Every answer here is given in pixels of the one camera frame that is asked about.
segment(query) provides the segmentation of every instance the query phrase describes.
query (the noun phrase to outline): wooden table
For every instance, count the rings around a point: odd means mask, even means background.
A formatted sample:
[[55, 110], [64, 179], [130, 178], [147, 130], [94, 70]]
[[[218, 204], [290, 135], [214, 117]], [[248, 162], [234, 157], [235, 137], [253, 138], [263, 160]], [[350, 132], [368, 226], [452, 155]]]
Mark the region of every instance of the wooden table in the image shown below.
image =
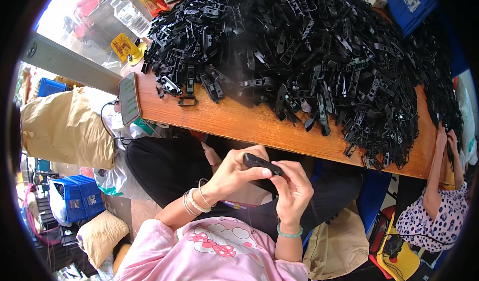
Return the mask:
[[[280, 122], [273, 112], [263, 104], [249, 109], [230, 98], [215, 104], [199, 84], [195, 84], [198, 105], [180, 107], [178, 98], [168, 94], [163, 99], [158, 97], [153, 73], [151, 71], [148, 74], [141, 73], [141, 66], [142, 63], [128, 68], [127, 72], [130, 70], [136, 72], [138, 98], [144, 119], [243, 142], [263, 144], [316, 158], [362, 166], [363, 151], [361, 149], [357, 149], [351, 158], [347, 158], [343, 154], [348, 144], [343, 140], [341, 129], [335, 126], [334, 120], [330, 119], [331, 133], [329, 136], [322, 136], [318, 124], [307, 133], [302, 123], [298, 123], [294, 127], [289, 121]], [[416, 87], [416, 93], [419, 136], [414, 141], [409, 162], [402, 170], [398, 170], [395, 164], [391, 164], [384, 171], [426, 179], [435, 147], [436, 128], [429, 117], [422, 86]], [[308, 114], [302, 111], [297, 115], [302, 122], [308, 117]], [[448, 166], [444, 165], [444, 167], [443, 171], [445, 172], [442, 175], [450, 176], [447, 172], [449, 171]], [[443, 177], [446, 184], [454, 183], [453, 179], [450, 179], [450, 177]]]

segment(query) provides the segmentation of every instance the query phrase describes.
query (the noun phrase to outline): polka dot shirt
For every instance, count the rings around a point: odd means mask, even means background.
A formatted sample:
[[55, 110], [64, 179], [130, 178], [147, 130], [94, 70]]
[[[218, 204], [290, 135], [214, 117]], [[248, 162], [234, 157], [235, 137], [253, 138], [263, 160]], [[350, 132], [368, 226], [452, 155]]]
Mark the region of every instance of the polka dot shirt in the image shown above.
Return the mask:
[[[402, 238], [406, 242], [424, 247], [430, 252], [450, 249], [461, 231], [469, 209], [467, 183], [463, 182], [458, 190], [438, 191], [442, 202], [434, 222], [422, 205], [425, 191], [426, 189], [416, 202], [401, 213], [396, 222], [396, 231], [399, 235], [404, 235]], [[427, 235], [437, 241], [425, 236], [407, 236], [413, 234]]]

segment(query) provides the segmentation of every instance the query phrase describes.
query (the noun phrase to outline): pile of black plastic parts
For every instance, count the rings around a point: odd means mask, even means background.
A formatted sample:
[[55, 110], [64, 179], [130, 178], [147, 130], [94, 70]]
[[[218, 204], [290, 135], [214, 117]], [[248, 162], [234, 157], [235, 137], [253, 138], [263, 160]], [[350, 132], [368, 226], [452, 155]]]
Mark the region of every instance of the pile of black plastic parts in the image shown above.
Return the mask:
[[[452, 83], [452, 52], [444, 24], [437, 14], [431, 14], [403, 43], [410, 58], [411, 81], [424, 86], [431, 120], [436, 128], [441, 123], [447, 132], [453, 129], [462, 147], [464, 122]], [[448, 154], [452, 162], [450, 149]]]
[[334, 118], [350, 144], [344, 154], [364, 148], [367, 168], [408, 162], [418, 134], [410, 60], [396, 28], [365, 1], [183, 0], [152, 26], [142, 71], [153, 70], [160, 97], [195, 105], [202, 83], [216, 103], [264, 103], [324, 136]]

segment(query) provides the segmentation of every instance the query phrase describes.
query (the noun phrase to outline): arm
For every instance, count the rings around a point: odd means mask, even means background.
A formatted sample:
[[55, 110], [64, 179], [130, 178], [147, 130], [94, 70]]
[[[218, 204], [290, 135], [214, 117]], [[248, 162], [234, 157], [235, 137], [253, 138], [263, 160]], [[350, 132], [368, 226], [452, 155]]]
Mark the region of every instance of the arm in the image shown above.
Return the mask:
[[[299, 221], [314, 194], [314, 189], [300, 163], [292, 161], [272, 163], [284, 171], [283, 176], [274, 175], [270, 178], [279, 194], [276, 205], [276, 212], [281, 220], [279, 229], [284, 234], [297, 234]], [[303, 258], [301, 237], [278, 235], [274, 257], [277, 260], [301, 262]]]
[[447, 136], [447, 141], [454, 155], [454, 186], [456, 189], [460, 189], [464, 182], [464, 174], [461, 166], [461, 158], [459, 157], [458, 138], [456, 137], [454, 129], [448, 132]]
[[[266, 168], [248, 168], [243, 164], [245, 153], [252, 153], [260, 158], [269, 160], [266, 149], [263, 145], [251, 146], [242, 150], [231, 150], [218, 167], [211, 180], [201, 187], [201, 192], [210, 205], [214, 205], [227, 195], [235, 192], [245, 183], [252, 180], [269, 178], [272, 172]], [[187, 205], [195, 213], [195, 216], [189, 214], [183, 205], [183, 198], [178, 198], [168, 204], [164, 209], [157, 213], [155, 219], [170, 227], [173, 231], [181, 228], [200, 215], [200, 211], [192, 206], [187, 200]], [[193, 200], [202, 208], [208, 209], [210, 206], [203, 200], [198, 190], [193, 192]]]
[[[213, 205], [219, 201], [215, 193], [208, 192], [208, 189], [204, 188], [204, 186], [201, 187], [201, 192], [209, 204]], [[199, 206], [203, 208], [209, 208], [197, 190], [193, 192], [193, 200]], [[175, 232], [178, 228], [185, 226], [201, 214], [201, 212], [197, 210], [188, 199], [187, 203], [196, 216], [190, 215], [183, 205], [183, 198], [178, 198], [158, 212], [155, 216], [155, 219], [161, 221], [163, 224], [170, 227], [173, 232]]]
[[440, 126], [437, 130], [436, 148], [434, 150], [433, 163], [429, 169], [426, 192], [424, 193], [424, 199], [422, 200], [422, 205], [433, 221], [436, 219], [439, 207], [441, 206], [441, 196], [437, 190], [439, 188], [439, 176], [441, 173], [441, 164], [446, 141], [446, 130], [444, 127]]

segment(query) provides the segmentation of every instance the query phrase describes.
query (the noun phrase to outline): yellow chair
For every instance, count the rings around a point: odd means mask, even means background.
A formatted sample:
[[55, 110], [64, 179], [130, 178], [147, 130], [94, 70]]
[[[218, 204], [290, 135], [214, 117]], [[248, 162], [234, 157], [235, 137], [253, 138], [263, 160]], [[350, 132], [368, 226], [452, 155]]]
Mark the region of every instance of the yellow chair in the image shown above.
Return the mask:
[[[386, 234], [396, 234], [396, 229], [392, 226], [394, 221], [394, 213], [392, 213], [392, 218], [389, 221], [389, 226], [387, 228]], [[396, 281], [404, 281], [410, 278], [419, 267], [420, 260], [419, 257], [414, 254], [408, 247], [407, 242], [403, 242], [401, 246], [401, 251], [398, 253], [397, 261], [391, 262], [389, 255], [383, 253], [384, 245], [391, 236], [385, 236], [381, 247], [376, 255], [377, 263], [387, 271]]]

